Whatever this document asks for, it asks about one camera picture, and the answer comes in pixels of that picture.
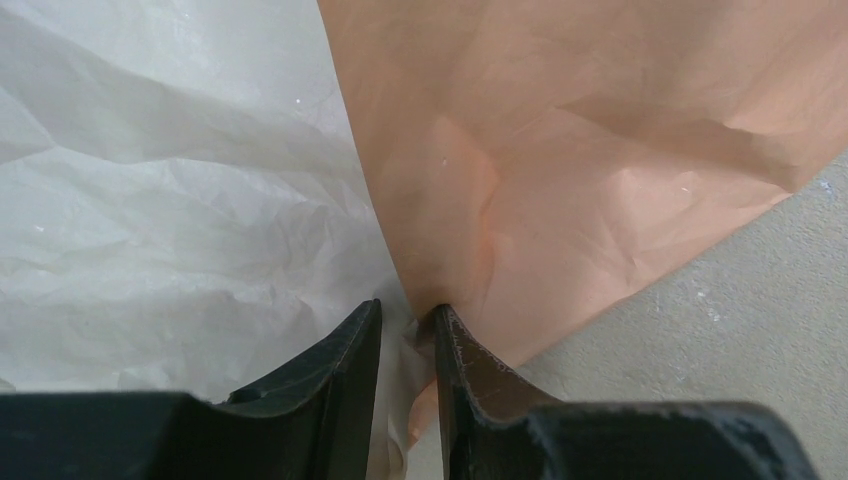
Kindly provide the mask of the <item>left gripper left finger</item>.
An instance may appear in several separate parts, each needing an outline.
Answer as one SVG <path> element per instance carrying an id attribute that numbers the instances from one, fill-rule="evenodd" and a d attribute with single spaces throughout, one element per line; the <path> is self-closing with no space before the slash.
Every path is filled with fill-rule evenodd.
<path id="1" fill-rule="evenodd" d="M 5 479 L 362 479 L 381 345 L 378 300 L 209 403 L 177 391 L 1 398 Z"/>

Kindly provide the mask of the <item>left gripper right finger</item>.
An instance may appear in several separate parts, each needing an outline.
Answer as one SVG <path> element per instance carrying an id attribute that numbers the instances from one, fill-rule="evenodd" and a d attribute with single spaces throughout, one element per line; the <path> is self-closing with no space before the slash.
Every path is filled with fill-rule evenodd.
<path id="1" fill-rule="evenodd" d="M 750 402 L 566 402 L 433 311 L 448 479 L 814 479 L 792 429 Z"/>

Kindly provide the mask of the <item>orange beige wrapping paper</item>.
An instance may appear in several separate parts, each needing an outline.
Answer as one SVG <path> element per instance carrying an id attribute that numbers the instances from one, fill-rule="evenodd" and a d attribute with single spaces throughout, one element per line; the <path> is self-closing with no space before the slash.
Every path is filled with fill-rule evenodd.
<path id="1" fill-rule="evenodd" d="M 843 1 L 5 1 L 1 475 L 153 473 L 168 400 L 383 306 L 335 447 L 401 479 L 425 313 L 519 365 L 847 146 Z"/>

